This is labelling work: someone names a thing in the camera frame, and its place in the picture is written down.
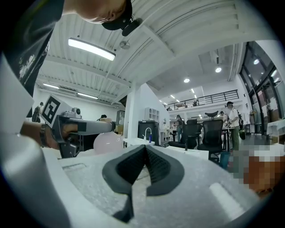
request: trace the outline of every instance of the metal railing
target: metal railing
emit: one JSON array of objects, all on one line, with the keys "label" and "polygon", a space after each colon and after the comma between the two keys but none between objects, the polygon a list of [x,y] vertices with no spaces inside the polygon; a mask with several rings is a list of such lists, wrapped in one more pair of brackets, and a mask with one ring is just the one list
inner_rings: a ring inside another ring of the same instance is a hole
[{"label": "metal railing", "polygon": [[185,109],[190,107],[202,106],[207,104],[213,104],[224,101],[232,101],[234,99],[239,99],[239,95],[237,90],[231,90],[219,94],[213,94],[205,97],[194,98],[182,102],[172,103],[169,105],[165,105],[164,107],[167,111]]}]

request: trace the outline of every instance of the hand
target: hand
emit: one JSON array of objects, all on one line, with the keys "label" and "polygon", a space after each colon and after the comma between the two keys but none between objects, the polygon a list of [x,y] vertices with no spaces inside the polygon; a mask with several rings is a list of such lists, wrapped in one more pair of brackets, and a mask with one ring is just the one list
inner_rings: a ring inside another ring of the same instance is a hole
[{"label": "hand", "polygon": [[[66,139],[72,132],[77,132],[77,124],[66,124],[62,128],[62,137]],[[49,126],[45,130],[46,142],[50,148],[59,150],[58,143],[53,139],[52,132]]]}]

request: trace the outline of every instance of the faucet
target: faucet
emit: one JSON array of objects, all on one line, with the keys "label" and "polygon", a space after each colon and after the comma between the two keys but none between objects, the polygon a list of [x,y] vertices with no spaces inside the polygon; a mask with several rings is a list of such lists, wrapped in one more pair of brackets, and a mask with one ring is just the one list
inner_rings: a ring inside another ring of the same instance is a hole
[{"label": "faucet", "polygon": [[147,129],[151,130],[150,127],[146,128],[146,132],[144,133],[145,135],[143,135],[143,139],[146,140],[147,139]]}]

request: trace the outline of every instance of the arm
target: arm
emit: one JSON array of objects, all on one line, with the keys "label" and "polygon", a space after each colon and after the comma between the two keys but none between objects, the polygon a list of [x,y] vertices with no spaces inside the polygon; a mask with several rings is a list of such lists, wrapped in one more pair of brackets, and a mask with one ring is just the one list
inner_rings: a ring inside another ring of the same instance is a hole
[{"label": "arm", "polygon": [[[34,123],[34,122],[24,122],[21,134],[24,136],[28,136],[34,139],[40,146],[42,146],[41,138],[40,138],[40,131],[41,131],[41,123]],[[76,132],[77,125],[76,124],[68,124],[64,125],[62,129],[62,136],[67,138],[70,132]],[[58,150],[58,143],[53,139],[51,130],[49,126],[46,126],[45,130],[45,140],[47,142],[48,147]]]}]

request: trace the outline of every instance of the fluorescent light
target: fluorescent light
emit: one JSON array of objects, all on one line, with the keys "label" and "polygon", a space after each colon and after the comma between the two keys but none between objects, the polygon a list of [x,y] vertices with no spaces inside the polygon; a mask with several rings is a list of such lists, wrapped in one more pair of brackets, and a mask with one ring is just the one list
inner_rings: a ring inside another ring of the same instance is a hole
[{"label": "fluorescent light", "polygon": [[216,73],[219,73],[219,72],[221,72],[222,71],[222,68],[220,68],[220,67],[218,67],[217,69],[216,69]]},{"label": "fluorescent light", "polygon": [[84,96],[84,97],[88,97],[88,98],[93,98],[93,99],[98,99],[97,97],[92,97],[86,94],[82,94],[82,93],[77,93],[78,95]]},{"label": "fluorescent light", "polygon": [[272,77],[277,73],[277,70],[274,70],[273,73],[271,74]]},{"label": "fluorescent light", "polygon": [[259,60],[256,59],[256,60],[253,62],[253,64],[254,64],[254,65],[259,64]]},{"label": "fluorescent light", "polygon": [[96,45],[87,43],[87,42],[83,42],[81,40],[77,40],[77,39],[73,39],[70,38],[68,39],[68,45],[71,47],[75,47],[75,48],[79,48],[88,52],[92,52],[96,55],[102,56],[106,59],[109,59],[111,61],[114,60],[114,58],[116,57],[116,55],[106,49],[100,48]]},{"label": "fluorescent light", "polygon": [[43,83],[43,85],[51,87],[51,88],[54,88],[54,89],[57,89],[57,90],[59,89],[59,87],[54,86],[54,85],[49,85],[49,84],[45,84],[45,83]]}]

